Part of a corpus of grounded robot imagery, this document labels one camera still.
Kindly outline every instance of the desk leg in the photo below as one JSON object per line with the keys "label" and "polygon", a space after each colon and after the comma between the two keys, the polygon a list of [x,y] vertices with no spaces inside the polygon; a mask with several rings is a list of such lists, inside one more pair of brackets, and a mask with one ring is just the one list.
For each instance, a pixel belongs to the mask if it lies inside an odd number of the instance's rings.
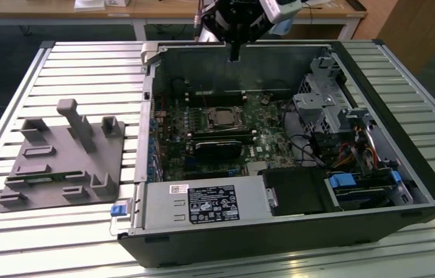
{"label": "desk leg", "polygon": [[134,25],[136,40],[147,41],[146,19],[134,19],[132,25]]}
{"label": "desk leg", "polygon": [[31,26],[30,25],[19,25],[19,30],[22,31],[22,34],[24,36],[32,35]]}
{"label": "desk leg", "polygon": [[345,24],[338,39],[351,39],[354,37],[357,27],[359,24],[359,17],[354,17],[353,19],[349,19],[349,22]]}

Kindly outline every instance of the table surface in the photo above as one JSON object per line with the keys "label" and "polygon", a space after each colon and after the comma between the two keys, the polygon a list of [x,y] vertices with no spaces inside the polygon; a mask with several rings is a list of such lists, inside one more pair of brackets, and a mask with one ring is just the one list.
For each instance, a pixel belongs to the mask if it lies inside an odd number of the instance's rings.
{"label": "table surface", "polygon": [[[107,6],[106,10],[75,13],[75,0],[0,0],[0,18],[58,18],[58,19],[98,19],[110,17],[132,18],[193,18],[198,0],[131,0],[127,7]],[[334,0],[322,9],[302,9],[299,18],[365,17],[366,12],[358,12],[346,0]]]}

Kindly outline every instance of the power supply label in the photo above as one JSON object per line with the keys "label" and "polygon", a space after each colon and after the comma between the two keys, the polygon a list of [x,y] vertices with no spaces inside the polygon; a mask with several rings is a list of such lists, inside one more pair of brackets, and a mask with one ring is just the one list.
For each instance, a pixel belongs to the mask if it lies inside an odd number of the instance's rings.
{"label": "power supply label", "polygon": [[234,185],[189,188],[189,210],[193,224],[241,220]]}

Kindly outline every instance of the circuit board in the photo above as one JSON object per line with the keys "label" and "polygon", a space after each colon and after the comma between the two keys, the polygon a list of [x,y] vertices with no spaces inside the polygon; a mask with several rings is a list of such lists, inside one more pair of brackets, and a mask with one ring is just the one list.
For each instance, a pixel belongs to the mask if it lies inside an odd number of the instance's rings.
{"label": "circuit board", "polygon": [[[189,108],[185,102],[162,111],[159,138],[166,181],[194,179],[199,173],[227,173],[230,177],[250,175],[249,162],[265,162],[267,168],[291,167],[295,157],[281,126],[282,101],[263,103],[265,94],[247,94],[243,106]],[[202,163],[189,154],[189,133],[237,129],[257,131],[253,144],[243,144],[239,158]]]}

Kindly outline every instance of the wooden table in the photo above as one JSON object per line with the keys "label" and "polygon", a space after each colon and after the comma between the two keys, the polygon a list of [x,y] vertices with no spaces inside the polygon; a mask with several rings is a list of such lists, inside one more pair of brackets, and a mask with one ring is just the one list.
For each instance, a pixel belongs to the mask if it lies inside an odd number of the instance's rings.
{"label": "wooden table", "polygon": [[[127,7],[106,7],[75,13],[74,0],[0,0],[0,25],[99,25],[130,24],[136,39],[146,41],[147,24],[193,24],[198,0],[131,0]],[[339,39],[350,39],[366,12],[355,11],[346,0],[303,9],[294,24],[341,24]]]}
{"label": "wooden table", "polygon": [[75,0],[0,0],[0,25],[132,25],[135,3],[76,13]]}

